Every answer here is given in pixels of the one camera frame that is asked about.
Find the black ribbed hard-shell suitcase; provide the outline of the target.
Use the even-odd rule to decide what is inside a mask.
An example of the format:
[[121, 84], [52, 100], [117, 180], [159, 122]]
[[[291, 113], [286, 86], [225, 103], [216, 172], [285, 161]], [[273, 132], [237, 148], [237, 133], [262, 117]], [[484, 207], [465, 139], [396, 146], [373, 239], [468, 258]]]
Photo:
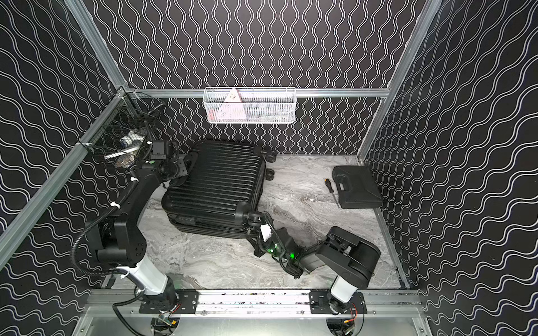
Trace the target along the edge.
[[170, 182], [161, 204], [178, 230], [231, 239], [251, 236], [248, 215], [258, 208], [267, 162], [276, 154], [254, 144], [202, 141], [192, 171]]

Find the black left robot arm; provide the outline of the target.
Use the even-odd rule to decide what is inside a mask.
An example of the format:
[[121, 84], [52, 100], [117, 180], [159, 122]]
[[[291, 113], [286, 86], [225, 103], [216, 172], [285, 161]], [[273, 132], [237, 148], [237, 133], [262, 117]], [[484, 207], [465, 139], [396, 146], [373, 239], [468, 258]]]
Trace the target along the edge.
[[[136, 141], [130, 147], [105, 155], [118, 168], [131, 174], [130, 183], [107, 210], [85, 224], [74, 240], [70, 262], [81, 274], [92, 277], [118, 275], [138, 288], [137, 298], [164, 302], [172, 307], [177, 295], [171, 278], [163, 274], [147, 257], [147, 240], [139, 229], [140, 218], [154, 191], [165, 182], [185, 182], [198, 160], [198, 154], [179, 152], [173, 141]], [[90, 270], [77, 258], [86, 239], [92, 257], [107, 270]]]

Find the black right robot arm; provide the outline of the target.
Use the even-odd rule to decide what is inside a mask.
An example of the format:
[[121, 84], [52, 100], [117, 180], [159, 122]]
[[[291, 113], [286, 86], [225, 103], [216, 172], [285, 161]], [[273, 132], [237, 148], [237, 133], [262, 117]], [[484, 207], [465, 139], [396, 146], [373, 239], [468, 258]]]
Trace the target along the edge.
[[356, 316], [367, 312], [360, 291], [368, 288], [381, 257], [375, 244], [333, 226], [321, 241], [304, 247], [286, 228], [277, 229], [267, 212], [251, 211], [245, 220], [255, 256], [268, 254], [295, 279], [324, 266], [336, 274], [330, 289], [310, 292], [312, 314]]

